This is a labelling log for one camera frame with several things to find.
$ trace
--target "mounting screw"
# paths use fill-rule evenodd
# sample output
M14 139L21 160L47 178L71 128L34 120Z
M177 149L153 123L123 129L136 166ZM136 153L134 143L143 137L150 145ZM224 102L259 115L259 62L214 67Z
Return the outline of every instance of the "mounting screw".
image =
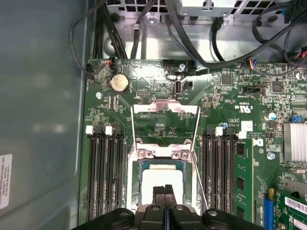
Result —
M102 98L102 93L101 92L97 92L96 93L96 98L97 99L101 99Z
M217 212L216 211L209 211L208 214L210 216L216 217L217 216Z
M121 216L127 216L129 213L128 212L121 212L120 215Z
M150 22L151 24L153 24L153 23L154 23L154 17L150 17L150 18L149 18L149 22Z
M267 155L267 158L269 160L274 160L275 159L275 153L269 152L268 155Z
M189 157L188 153L187 152L182 152L181 155L180 155L180 158L186 160L187 158Z
M144 150L139 150L138 151L138 157L144 158L146 156L146 152Z
M229 24L229 19L227 19L227 18L226 18L226 19L224 19L223 24L224 24L224 25L228 25L228 24Z
M178 206L176 206L176 209L177 209L178 211L182 211L184 208L183 208L182 206L178 205Z
M179 70L180 71L185 71L186 69L186 65L184 63L181 63L179 66L178 66Z
M153 206L153 207L152 207L152 210L153 210L153 211L158 211L159 209L160 209L159 206Z

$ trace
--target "black cable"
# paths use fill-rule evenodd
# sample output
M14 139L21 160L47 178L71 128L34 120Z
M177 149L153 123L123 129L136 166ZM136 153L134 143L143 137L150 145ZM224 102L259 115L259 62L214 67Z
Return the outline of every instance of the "black cable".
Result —
M105 67L105 65L101 65L94 73L88 72L85 68L83 68L78 56L77 56L77 52L75 49L75 45L74 45L74 41L73 41L73 32L74 29L76 27L76 25L82 21L83 19L85 19L86 17L88 17L89 15L91 15L92 13L94 13L97 9L99 9L106 0L101 0L96 6L92 7L91 9L89 9L89 11L87 13L85 13L84 15L82 15L74 24L72 24L71 29L70 29L70 33L69 33L69 43L70 43L70 48L71 48L71 53L73 55L73 58L75 60L75 62L77 63L77 66L79 67L79 69L81 69L85 74L89 75L89 76L95 76L97 75L101 70L103 70L103 68Z
M199 61L199 63L201 65L203 65L206 68L210 68L210 69L221 69L221 68L225 68L227 66L236 64L240 61L249 59L255 55L257 55L258 53L262 52L263 50L265 50L270 44L274 43L278 38L280 38L282 35L284 35L285 33L287 33L289 30L291 30L293 28L293 24L289 24L287 27L285 27L284 29L282 29L280 32L278 32L276 35L274 35L270 40L268 40L268 42L266 42L265 44L259 46L257 49L241 56L238 58L235 58L233 60L230 61L225 61L225 62L219 62L219 63L209 63L203 60L203 58L200 56L200 54L198 53L198 51L196 50L196 48L193 46L193 44L191 43L189 37L187 36L187 34L185 33L181 22L177 16L177 12L176 12L176 6L174 5L174 2L172 0L166 0L166 6L167 6L167 10L168 13L170 14L170 17L172 19L173 25L178 33L178 36L180 38L180 40L182 41L183 45L187 48L187 50Z
M144 16L149 12L149 10L152 8L156 0L149 0L144 9L142 10L141 14L139 15L138 19L136 20L136 24L141 25L142 20ZM136 29L134 30L133 34L133 46L131 50L131 55L130 59L135 59L136 58L136 53L138 51L138 46L139 46L139 41L140 41L140 30Z
M114 26L114 23L111 19L111 16L110 16L110 13L109 13L109 10L106 4L102 6L102 12L103 12L103 19L106 24L106 29L108 30L110 39L112 41L112 45L114 49L116 48L118 50L118 53L119 53L117 54L118 58L128 59L124 44L121 40L121 37L116 27Z
M195 60L195 57L187 50L187 48L185 48L181 43L180 41L178 41L178 39L175 37L175 35L173 34L172 32L172 29L171 29L171 19L169 17L169 15L165 15L165 23L166 23L166 26L167 26L167 32L168 32L168 35L171 37L171 39L173 40L173 42L177 45L177 47L179 49L181 49L183 52L185 52L192 60Z
M270 8L267 8L265 9L264 11L262 11L258 16L257 18L254 20L253 22L253 25L252 25L252 33L255 37L255 39L260 42L261 44L265 44L268 40L263 37L259 31L258 31L258 28L257 28L257 22L258 20L260 19L261 16L265 15L266 13L270 13L270 12L274 12L274 11L278 11L278 10L282 10L282 9L285 9L285 8L288 8L290 7L291 5L289 3L286 3L286 4L279 4L279 5L275 5L275 6L272 6ZM275 49L278 53L280 53L282 56L283 56L283 48L281 48L279 45L275 44L275 43L272 43L269 45L270 48L272 49Z
M292 60L290 60L290 58L287 55L287 49L288 49L288 45L289 45L289 41L290 41L290 36L292 33L293 29L290 30L287 35L286 38L284 40L284 44L283 44L283 49L284 49L284 58L286 59L286 61L296 67L305 67L306 66L306 62L307 62L307 58L304 58L301 62L297 63L297 62L293 62Z
M218 17L218 18L216 18L214 20L214 22L212 23L212 26L211 26L211 33L212 33L211 42L212 42L212 47L213 47L214 54L216 55L217 59L219 59L219 61L225 61L224 58L222 57L222 55L220 54L220 51L217 48L217 43L216 43L217 32L221 29L223 22L224 22L224 18L223 17Z

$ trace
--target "white label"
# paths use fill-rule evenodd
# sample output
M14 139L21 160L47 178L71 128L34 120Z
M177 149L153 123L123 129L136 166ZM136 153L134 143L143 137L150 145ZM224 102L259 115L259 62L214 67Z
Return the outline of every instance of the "white label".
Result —
M13 155L0 156L0 209L9 205Z
M297 219L294 219L293 224L301 230L307 230L307 225L302 223L301 221L298 221Z
M241 131L252 132L253 121L241 121Z
M307 214L307 206L306 205L303 205L303 204L296 202L295 200L287 198L287 197L284 198L284 202L287 206L294 208L297 211L300 211L304 214Z

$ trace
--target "green circuit board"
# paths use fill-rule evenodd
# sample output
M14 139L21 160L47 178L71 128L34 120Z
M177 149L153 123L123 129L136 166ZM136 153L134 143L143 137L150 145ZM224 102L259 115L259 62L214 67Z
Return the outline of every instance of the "green circuit board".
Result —
M88 66L95 70L104 62L92 59ZM280 73L288 66L258 68ZM147 158L147 152L129 161L139 140L161 148L190 141L209 207L264 226L269 189L281 190L287 180L307 183L306 171L293 170L306 168L306 162L285 161L283 152L283 124L307 120L305 71L267 77L241 64L209 70L180 60L116 60L106 66L86 84L79 224L118 207L136 211L142 173L153 164L181 171L183 204L204 210L193 162L181 155ZM110 86L117 74L128 79L124 92ZM156 102L158 111L142 107Z

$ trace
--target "cable connector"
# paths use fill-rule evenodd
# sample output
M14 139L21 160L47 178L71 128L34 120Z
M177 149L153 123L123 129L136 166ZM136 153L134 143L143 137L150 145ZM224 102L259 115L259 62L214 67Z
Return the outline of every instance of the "cable connector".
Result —
M132 24L132 28L133 30L141 30L141 24L138 23Z
M223 22L224 22L223 17L216 18L212 23L211 31L213 30L219 31L223 25Z

